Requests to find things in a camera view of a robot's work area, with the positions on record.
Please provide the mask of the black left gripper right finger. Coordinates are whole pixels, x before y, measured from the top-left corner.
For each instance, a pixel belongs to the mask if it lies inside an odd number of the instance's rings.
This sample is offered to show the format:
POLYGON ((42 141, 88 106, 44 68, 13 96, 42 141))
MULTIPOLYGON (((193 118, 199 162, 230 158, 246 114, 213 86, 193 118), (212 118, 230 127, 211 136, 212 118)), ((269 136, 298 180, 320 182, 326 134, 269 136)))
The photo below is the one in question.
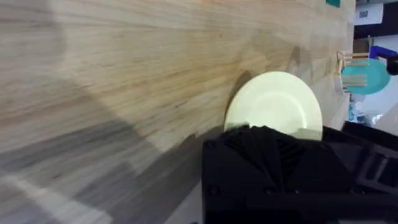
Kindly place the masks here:
POLYGON ((298 139, 264 126, 267 171, 278 192, 344 192, 345 166, 321 141, 298 139))

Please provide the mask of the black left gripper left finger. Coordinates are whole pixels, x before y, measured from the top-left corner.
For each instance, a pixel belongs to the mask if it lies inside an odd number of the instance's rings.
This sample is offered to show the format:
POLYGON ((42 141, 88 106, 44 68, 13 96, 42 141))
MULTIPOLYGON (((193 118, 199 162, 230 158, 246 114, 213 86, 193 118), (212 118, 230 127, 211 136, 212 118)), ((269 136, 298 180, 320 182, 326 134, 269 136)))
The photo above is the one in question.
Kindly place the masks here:
POLYGON ((269 189, 283 192, 284 180, 277 143, 281 135, 267 126, 244 125, 225 131, 222 138, 228 147, 265 175, 270 182, 269 189))

